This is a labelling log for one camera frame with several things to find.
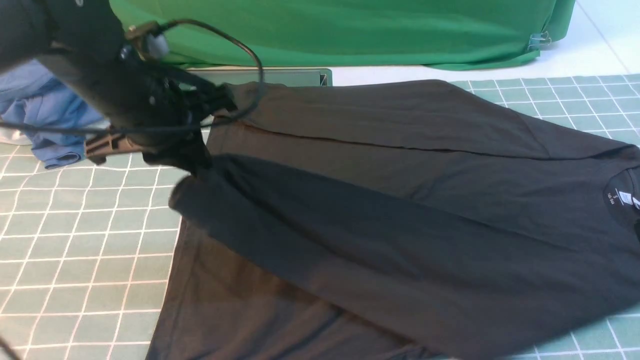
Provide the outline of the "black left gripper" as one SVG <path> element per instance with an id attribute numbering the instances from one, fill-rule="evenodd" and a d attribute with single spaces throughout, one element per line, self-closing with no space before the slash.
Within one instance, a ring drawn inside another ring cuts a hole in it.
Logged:
<path id="1" fill-rule="evenodd" d="M 38 56 L 53 75 L 110 121 L 87 141 L 87 158 L 103 164 L 110 155 L 142 153 L 151 165 L 197 176 L 212 166 L 201 121 L 215 113 L 235 116 L 230 89 L 141 57 L 138 41 L 123 32 L 89 46 L 60 40 Z"/>

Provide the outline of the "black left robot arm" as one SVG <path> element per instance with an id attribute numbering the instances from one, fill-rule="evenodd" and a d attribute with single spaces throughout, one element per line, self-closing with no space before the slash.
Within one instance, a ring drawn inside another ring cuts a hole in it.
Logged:
<path id="1" fill-rule="evenodd" d="M 3 0 L 1 126 L 46 169 L 128 153 L 210 167 L 201 121 L 237 106 L 227 87 L 160 62 L 176 25 L 125 30 L 107 0 Z"/>

